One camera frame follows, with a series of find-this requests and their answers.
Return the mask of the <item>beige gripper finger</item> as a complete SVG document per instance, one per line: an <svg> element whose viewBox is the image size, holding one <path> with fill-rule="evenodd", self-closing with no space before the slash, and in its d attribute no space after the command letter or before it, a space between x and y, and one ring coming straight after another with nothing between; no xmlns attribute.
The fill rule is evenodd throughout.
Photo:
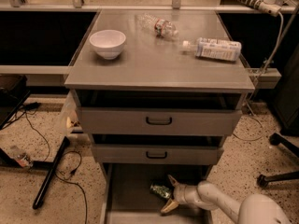
<svg viewBox="0 0 299 224"><path fill-rule="evenodd" d="M176 187L179 185L179 182L173 176L168 175L168 179L173 187Z"/></svg>
<svg viewBox="0 0 299 224"><path fill-rule="evenodd" d="M175 210L176 208L178 208L179 203L173 199L169 199L165 206L161 209L161 213L162 214L168 214L171 211Z"/></svg>

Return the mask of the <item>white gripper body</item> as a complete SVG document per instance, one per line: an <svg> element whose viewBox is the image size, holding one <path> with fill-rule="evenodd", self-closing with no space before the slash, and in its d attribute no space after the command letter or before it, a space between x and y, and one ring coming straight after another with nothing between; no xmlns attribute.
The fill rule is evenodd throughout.
<svg viewBox="0 0 299 224"><path fill-rule="evenodd" d="M187 185L187 184L175 185L173 196L174 196L174 200L178 204L198 205L200 201L197 187L193 185Z"/></svg>

